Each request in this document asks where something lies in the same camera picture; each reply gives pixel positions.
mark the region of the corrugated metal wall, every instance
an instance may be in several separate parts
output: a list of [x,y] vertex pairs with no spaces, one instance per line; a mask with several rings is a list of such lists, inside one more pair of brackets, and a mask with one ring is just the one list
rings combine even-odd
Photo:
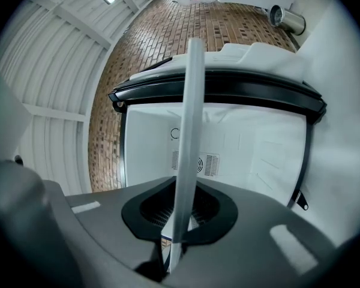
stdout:
[[62,186],[91,191],[89,118],[104,59],[148,0],[25,0],[0,38],[0,73],[33,114],[18,153]]

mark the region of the stainless steel cylinder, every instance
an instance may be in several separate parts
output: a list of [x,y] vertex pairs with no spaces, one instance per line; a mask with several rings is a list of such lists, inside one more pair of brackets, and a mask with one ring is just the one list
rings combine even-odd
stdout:
[[301,35],[305,30],[305,19],[292,11],[274,5],[268,10],[268,20],[272,26]]

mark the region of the brick floor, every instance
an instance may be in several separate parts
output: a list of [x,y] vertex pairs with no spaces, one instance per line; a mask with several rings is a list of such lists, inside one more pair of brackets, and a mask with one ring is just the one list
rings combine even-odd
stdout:
[[108,93],[132,74],[173,55],[187,52],[187,40],[199,37],[205,50],[225,43],[263,42],[294,51],[289,38],[268,24],[266,16],[241,4],[196,4],[183,7],[155,0],[117,43],[101,76],[89,127],[89,174],[93,191],[120,188],[119,129],[121,116]]

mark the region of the black mesh grate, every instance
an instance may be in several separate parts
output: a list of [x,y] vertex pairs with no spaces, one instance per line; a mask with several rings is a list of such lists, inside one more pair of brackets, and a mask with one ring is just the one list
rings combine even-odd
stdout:
[[[171,185],[146,199],[140,206],[141,215],[152,224],[164,228],[173,212],[175,185]],[[191,216],[192,228],[210,221],[219,210],[216,198],[196,187]]]

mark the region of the refrigerator vent grille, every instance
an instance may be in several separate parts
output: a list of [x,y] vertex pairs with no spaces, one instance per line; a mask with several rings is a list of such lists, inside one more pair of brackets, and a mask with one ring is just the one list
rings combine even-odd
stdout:
[[179,152],[173,151],[172,153],[172,168],[177,170],[179,166]]
[[200,173],[203,170],[203,160],[199,158],[199,162],[197,164],[197,172]]
[[218,167],[218,157],[214,155],[207,155],[205,161],[205,176],[216,176]]
[[[214,177],[217,175],[219,156],[214,154],[201,153],[199,161],[197,163],[197,173],[201,173],[204,176]],[[179,151],[172,151],[172,169],[179,169]]]

